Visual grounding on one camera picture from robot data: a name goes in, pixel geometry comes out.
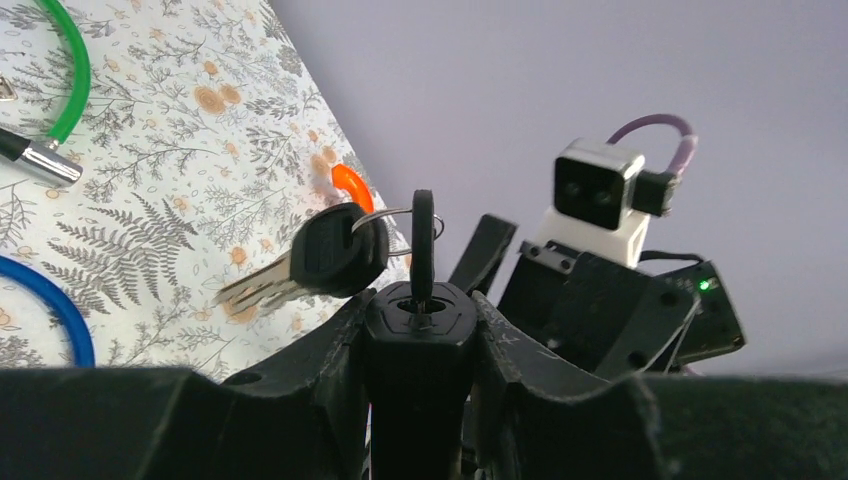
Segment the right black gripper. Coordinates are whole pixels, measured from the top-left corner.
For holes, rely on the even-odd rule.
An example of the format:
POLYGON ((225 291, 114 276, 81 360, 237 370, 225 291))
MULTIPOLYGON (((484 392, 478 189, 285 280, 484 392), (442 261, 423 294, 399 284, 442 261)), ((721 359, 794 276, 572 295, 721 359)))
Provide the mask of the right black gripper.
MULTIPOLYGON (((484 214, 448 282, 487 295, 516 231, 484 214)), ((698 307, 685 287, 554 241, 522 243, 498 304, 549 351, 604 379, 669 371, 698 307)))

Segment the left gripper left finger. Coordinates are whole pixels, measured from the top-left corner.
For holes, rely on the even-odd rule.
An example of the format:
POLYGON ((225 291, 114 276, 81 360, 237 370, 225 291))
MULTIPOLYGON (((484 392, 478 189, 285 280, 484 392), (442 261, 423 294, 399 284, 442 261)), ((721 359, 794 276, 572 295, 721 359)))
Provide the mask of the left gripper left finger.
POLYGON ((5 479, 358 479, 366 290, 215 383, 185 368, 1 374, 5 479))

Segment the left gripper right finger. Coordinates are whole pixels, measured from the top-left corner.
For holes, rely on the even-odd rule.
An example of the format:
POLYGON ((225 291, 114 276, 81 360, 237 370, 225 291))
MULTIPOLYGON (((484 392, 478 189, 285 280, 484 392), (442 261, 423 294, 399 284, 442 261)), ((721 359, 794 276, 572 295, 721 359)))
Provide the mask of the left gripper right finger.
POLYGON ((630 374, 549 352, 481 294, 474 444, 493 479, 843 479, 847 386, 630 374))

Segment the black padlock keys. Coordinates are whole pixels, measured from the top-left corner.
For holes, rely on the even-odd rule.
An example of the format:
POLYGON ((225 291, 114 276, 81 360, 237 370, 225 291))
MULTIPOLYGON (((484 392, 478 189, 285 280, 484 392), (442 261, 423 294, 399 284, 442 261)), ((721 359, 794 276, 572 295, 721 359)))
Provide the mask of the black padlock keys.
POLYGON ((369 287, 388 267, 393 256, 409 254, 413 313, 439 309, 433 299, 434 243, 444 231, 435 214, 433 194, 414 192, 412 206, 367 214, 356 203, 328 208, 304 223, 291 248, 277 260, 224 288, 214 297, 234 313, 252 307, 273 311, 283 304, 307 296, 348 298, 369 287), (383 219, 395 214, 412 215, 412 244, 393 251, 383 219))

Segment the blue cable lock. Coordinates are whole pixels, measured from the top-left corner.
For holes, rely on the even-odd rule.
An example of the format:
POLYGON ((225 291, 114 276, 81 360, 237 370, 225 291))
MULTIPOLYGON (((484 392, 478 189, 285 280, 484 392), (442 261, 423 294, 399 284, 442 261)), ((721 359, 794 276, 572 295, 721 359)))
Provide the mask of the blue cable lock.
POLYGON ((7 257, 1 257, 1 275, 29 290, 56 315, 70 341, 73 364, 76 367, 96 366, 95 350, 88 325, 67 294, 41 273, 7 257))

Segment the black padlock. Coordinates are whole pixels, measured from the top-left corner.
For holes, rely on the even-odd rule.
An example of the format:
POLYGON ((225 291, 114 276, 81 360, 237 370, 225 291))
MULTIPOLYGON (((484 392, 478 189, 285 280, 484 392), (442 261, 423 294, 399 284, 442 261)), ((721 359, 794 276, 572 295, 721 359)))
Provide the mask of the black padlock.
POLYGON ((434 285, 422 313, 407 282, 369 301, 363 339, 372 478, 460 477, 477 314, 474 302, 449 283, 434 285))

